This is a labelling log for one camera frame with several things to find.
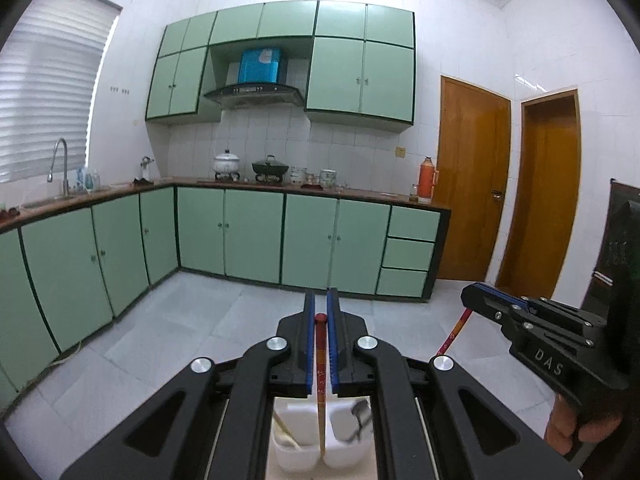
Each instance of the blue box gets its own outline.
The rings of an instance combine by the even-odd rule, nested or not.
[[[239,83],[280,83],[287,80],[287,60],[279,48],[245,50],[238,72]]]

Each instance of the roller shade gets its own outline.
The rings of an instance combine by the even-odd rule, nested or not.
[[[49,173],[60,137],[68,168],[84,165],[94,85],[119,12],[103,0],[29,5],[0,52],[0,182]],[[55,171],[62,163],[57,156]]]

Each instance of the triangular cutout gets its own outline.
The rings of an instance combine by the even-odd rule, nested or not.
[[[125,439],[125,444],[147,456],[158,456],[184,397],[184,392],[174,393]]]
[[[471,420],[480,448],[485,455],[493,456],[503,449],[514,446],[518,437],[469,390],[458,391],[466,414]]]

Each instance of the brown countertop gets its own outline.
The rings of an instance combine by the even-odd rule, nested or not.
[[[60,202],[53,202],[38,208],[20,209],[20,216],[11,218],[9,220],[0,222],[0,232],[9,231],[10,229],[19,227],[21,225],[33,222],[37,219],[45,218],[47,216],[53,216],[60,213],[66,213],[75,209],[81,209],[83,207],[91,206],[96,203],[106,202],[135,194],[144,192],[151,189],[161,189],[163,187],[169,187],[174,185],[193,186],[193,187],[210,187],[210,188],[222,188],[222,189],[249,189],[249,190],[261,190],[261,191],[279,191],[286,193],[305,194],[311,196],[327,196],[332,198],[356,198],[361,200],[369,200],[371,202],[380,202],[396,205],[407,205],[415,208],[449,212],[450,210],[436,203],[415,203],[409,202],[407,195],[398,195],[393,193],[382,193],[377,191],[368,191],[365,189],[344,189],[338,192],[337,189],[307,189],[300,186],[294,186],[293,184],[270,185],[270,184],[257,184],[252,183],[231,183],[231,182],[216,182],[210,178],[185,178],[185,177],[169,177],[157,179],[153,184],[146,186],[134,186],[133,184],[124,184],[120,186],[113,186],[110,189],[104,189],[100,191],[94,191],[82,195],[75,196],[68,200]]]

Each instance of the hand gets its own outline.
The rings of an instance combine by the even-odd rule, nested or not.
[[[622,422],[622,415],[613,415],[602,420],[594,420],[585,424],[578,430],[578,439],[581,442],[597,444],[616,431]],[[566,455],[573,446],[572,435],[577,425],[575,410],[564,397],[557,395],[556,403],[549,416],[546,425],[545,440],[561,455]]]

